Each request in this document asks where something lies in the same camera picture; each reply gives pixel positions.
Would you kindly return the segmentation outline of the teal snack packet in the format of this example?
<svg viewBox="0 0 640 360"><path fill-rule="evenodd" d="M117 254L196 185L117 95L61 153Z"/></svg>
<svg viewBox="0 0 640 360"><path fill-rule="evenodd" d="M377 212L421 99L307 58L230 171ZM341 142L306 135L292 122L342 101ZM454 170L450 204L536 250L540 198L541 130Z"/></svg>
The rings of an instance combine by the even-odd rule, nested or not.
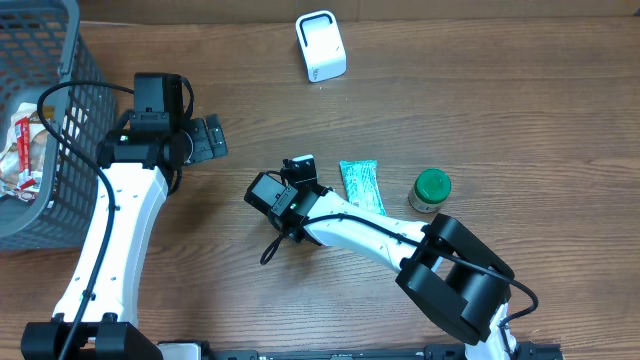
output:
<svg viewBox="0 0 640 360"><path fill-rule="evenodd" d="M364 210L386 216L377 182L376 160L339 163L348 201Z"/></svg>

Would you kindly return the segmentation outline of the green lid jar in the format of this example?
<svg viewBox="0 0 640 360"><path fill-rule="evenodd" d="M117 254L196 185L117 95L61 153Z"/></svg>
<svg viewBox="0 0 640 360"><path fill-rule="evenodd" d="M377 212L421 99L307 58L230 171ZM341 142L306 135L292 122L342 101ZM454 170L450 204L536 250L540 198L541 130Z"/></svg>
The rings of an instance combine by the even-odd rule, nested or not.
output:
<svg viewBox="0 0 640 360"><path fill-rule="evenodd" d="M440 210L451 190L450 177L440 169L429 168L416 178L408 193L408 200L416 211L433 213Z"/></svg>

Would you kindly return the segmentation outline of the grey plastic mesh basket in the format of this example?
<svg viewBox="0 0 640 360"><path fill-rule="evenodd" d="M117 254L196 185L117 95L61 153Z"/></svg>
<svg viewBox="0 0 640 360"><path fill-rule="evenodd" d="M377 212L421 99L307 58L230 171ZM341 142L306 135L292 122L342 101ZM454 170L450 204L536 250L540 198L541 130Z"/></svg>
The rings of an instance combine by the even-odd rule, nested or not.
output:
<svg viewBox="0 0 640 360"><path fill-rule="evenodd" d="M83 243L96 202L96 174L72 148L90 158L117 120L113 92L80 34L74 1L4 1L1 4L1 144L15 140L15 122L36 119L44 102L47 122L62 144L35 124L32 154L42 154L34 196L1 198L4 250L76 247Z"/></svg>

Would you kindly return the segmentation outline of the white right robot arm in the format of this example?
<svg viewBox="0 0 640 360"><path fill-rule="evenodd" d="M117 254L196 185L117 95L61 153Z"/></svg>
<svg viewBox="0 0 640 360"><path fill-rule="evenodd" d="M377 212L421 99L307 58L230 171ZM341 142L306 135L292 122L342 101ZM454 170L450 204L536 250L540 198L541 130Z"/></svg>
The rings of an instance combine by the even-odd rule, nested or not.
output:
<svg viewBox="0 0 640 360"><path fill-rule="evenodd" d="M396 284L428 319L464 343L467 358L519 357L508 302L512 288L531 291L462 223L444 214L402 221L359 208L318 183L310 155L284 160L280 176L297 192L281 217L284 233L394 271Z"/></svg>

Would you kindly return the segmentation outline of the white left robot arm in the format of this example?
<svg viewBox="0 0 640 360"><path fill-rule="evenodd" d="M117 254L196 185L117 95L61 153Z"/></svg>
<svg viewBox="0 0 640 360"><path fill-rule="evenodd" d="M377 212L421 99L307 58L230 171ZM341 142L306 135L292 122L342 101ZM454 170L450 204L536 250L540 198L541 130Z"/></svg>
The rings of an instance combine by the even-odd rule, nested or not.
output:
<svg viewBox="0 0 640 360"><path fill-rule="evenodd" d="M138 329L138 294L151 230L181 184L185 166L222 157L227 145L214 115L193 115L188 79L138 73L134 107L87 157L66 133L47 132L97 177L91 222L74 277L47 322L30 322L26 359L200 359L202 345L156 345Z"/></svg>

